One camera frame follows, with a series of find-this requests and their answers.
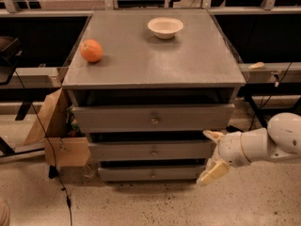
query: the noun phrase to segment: drawer knob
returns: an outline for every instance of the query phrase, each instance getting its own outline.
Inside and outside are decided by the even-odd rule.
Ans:
[[[159,123],[159,119],[156,118],[156,117],[152,117],[152,118],[150,119],[150,123],[152,123],[152,124],[158,124],[158,123]]]

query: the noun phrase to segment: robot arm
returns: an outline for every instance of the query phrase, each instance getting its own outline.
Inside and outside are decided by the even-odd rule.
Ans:
[[[212,159],[198,178],[204,185],[226,174],[230,167],[248,166],[254,161],[301,162],[301,117],[292,113],[275,115],[267,129],[226,135],[203,133],[216,143]]]

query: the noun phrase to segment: dresser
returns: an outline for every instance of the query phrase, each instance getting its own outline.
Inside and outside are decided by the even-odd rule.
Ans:
[[[184,29],[160,40],[147,25],[180,19]],[[83,40],[103,58],[88,63],[77,49],[65,76],[74,115],[104,181],[196,179],[245,84],[214,21],[201,9],[95,11]]]

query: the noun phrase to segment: white drawer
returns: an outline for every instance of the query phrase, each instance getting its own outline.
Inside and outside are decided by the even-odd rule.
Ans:
[[[84,133],[224,129],[234,105],[75,107]]]
[[[211,141],[89,143],[95,161],[210,158]]]
[[[98,172],[104,181],[157,181],[197,179],[205,166],[178,166],[161,168],[103,169]]]

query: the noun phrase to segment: tabletop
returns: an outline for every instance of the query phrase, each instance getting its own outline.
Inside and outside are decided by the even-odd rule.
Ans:
[[[184,29],[173,39],[158,39],[148,29],[157,17],[177,18]],[[77,48],[65,89],[232,88],[246,82],[206,10],[95,11],[82,37],[86,39],[102,45],[103,57],[88,63]]]

